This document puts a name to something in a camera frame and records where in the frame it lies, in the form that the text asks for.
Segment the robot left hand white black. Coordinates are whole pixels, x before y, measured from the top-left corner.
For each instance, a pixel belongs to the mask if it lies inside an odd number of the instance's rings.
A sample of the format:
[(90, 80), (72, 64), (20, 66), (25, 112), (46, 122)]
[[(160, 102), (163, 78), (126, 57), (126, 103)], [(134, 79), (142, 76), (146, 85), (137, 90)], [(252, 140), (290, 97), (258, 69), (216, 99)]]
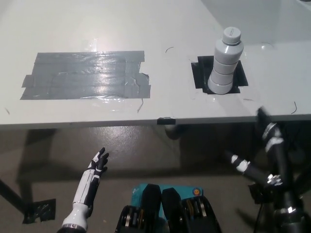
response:
[(87, 232), (87, 219), (93, 211), (101, 175), (107, 170), (108, 156), (105, 148), (101, 148), (83, 172), (73, 199), (72, 211), (64, 219), (59, 233)]

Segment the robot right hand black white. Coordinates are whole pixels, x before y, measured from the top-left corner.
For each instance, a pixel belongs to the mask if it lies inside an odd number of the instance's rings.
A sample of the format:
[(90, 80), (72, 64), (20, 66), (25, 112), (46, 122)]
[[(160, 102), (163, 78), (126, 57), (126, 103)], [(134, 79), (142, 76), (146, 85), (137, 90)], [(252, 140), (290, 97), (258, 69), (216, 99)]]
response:
[(274, 123), (263, 107), (257, 110), (257, 130), (263, 141), (265, 152), (271, 157), (276, 171), (265, 174), (251, 162), (225, 151), (224, 157), (239, 173), (260, 184), (264, 188), (275, 188), (279, 192), (294, 191), (293, 172), (284, 149), (281, 130)]

